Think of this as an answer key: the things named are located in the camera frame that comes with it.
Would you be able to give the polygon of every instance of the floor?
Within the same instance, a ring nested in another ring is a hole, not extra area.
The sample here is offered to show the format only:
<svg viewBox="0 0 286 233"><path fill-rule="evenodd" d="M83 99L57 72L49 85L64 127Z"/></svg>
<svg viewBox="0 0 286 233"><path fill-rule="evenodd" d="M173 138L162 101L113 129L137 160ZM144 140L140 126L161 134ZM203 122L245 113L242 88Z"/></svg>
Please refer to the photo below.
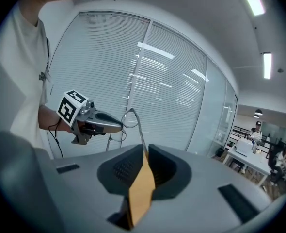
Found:
<svg viewBox="0 0 286 233"><path fill-rule="evenodd" d="M221 157L214 156L213 159L223 162L226 155L227 155L227 151L225 151ZM251 171L252 171L251 169L247 168L245 171L245 174L241 174L241 173L240 174L244 176L245 178L249 179L252 175ZM254 178L251 181L256 184L259 182L261 178L262 178L262 174L257 173L255 174ZM275 200L282 194L286 193L286 181L281 179L278 182L278 186L272 186L270 183L270 179L271 177L268 176L261 187L262 189L265 190L265 192L270 196L272 200Z"/></svg>

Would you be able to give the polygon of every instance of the white table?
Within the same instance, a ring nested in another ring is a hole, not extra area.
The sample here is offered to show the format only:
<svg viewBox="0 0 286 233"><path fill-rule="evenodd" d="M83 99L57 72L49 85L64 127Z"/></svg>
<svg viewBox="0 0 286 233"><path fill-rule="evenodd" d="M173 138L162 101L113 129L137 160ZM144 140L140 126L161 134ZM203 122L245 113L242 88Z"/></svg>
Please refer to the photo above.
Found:
<svg viewBox="0 0 286 233"><path fill-rule="evenodd" d="M241 161L245 165L254 169L251 179L254 177L255 171L260 172L261 174L264 175L264 177L259 181L257 185L261 186L263 182L265 181L265 179L268 177L268 175L270 175L270 168L268 166L268 159L266 159L266 155L267 154L263 152L261 154L258 154L258 153L254 154L251 152L248 156L244 156L240 153L237 153L235 147L231 147L228 150L228 153L222 163L226 164L229 157L232 157L238 161Z"/></svg>

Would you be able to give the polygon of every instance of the glass wall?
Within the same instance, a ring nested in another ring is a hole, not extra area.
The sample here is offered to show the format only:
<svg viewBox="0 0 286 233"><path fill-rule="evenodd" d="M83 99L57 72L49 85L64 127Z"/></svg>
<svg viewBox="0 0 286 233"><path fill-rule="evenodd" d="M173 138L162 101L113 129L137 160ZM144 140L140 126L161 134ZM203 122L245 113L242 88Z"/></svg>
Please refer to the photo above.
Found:
<svg viewBox="0 0 286 233"><path fill-rule="evenodd" d="M207 82L198 122L187 151L207 155L223 114L226 78L208 58Z"/></svg>
<svg viewBox="0 0 286 233"><path fill-rule="evenodd" d="M224 146L237 100L229 82L204 52L175 30L145 18L111 12L80 13L64 33L51 62L54 88L48 107L56 110L63 92L75 89L98 110L121 119L131 107L147 144L213 155ZM136 122L133 115L126 124ZM141 143L138 128L122 143ZM84 145L58 132L65 157L105 151L108 135ZM121 139L121 133L113 135ZM60 157L54 139L49 143Z"/></svg>

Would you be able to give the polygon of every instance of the person in white shirt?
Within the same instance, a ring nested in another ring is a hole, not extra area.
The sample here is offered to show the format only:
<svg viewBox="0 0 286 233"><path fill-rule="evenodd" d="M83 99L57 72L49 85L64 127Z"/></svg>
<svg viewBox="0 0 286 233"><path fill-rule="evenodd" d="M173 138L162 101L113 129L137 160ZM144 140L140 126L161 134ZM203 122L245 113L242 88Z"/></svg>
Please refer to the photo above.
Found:
<svg viewBox="0 0 286 233"><path fill-rule="evenodd" d="M20 0L0 28L0 131L44 148L39 130L56 129L59 116L45 106L49 42L38 18L55 0ZM63 121L56 130L71 132Z"/></svg>
<svg viewBox="0 0 286 233"><path fill-rule="evenodd" d="M263 137L260 127L261 127L261 122L257 121L255 128L252 128L247 136L249 140L254 140L256 144L259 144L261 142L261 138ZM244 167L241 170L242 174L245 174L246 168L247 168L247 165L244 165Z"/></svg>
<svg viewBox="0 0 286 233"><path fill-rule="evenodd" d="M286 172L286 149L282 150L275 156L275 167L274 169L277 171L277 174L272 177L271 185L277 186L278 181L284 176Z"/></svg>

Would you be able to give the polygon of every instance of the person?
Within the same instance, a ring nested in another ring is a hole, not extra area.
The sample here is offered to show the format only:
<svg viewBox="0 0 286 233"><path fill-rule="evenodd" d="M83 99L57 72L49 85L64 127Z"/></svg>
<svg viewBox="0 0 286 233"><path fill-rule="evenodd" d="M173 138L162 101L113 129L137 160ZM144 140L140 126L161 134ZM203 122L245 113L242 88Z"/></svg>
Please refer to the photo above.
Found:
<svg viewBox="0 0 286 233"><path fill-rule="evenodd" d="M286 149L283 149L276 155L275 161L276 163L274 169L277 171L277 174L271 179L270 183L272 186L277 186L278 181L284 176L286 172Z"/></svg>
<svg viewBox="0 0 286 233"><path fill-rule="evenodd" d="M257 121L255 128L252 128L247 136L248 140L254 140L256 144L259 144L261 142L261 138L263 137L263 134L260 130L261 122ZM247 165L244 165L244 167L241 169L241 173L245 174L245 170L247 168Z"/></svg>
<svg viewBox="0 0 286 233"><path fill-rule="evenodd" d="M45 106L49 41L38 15L56 0L20 0L0 28L0 131L10 131L44 149L40 129L71 132Z"/></svg>

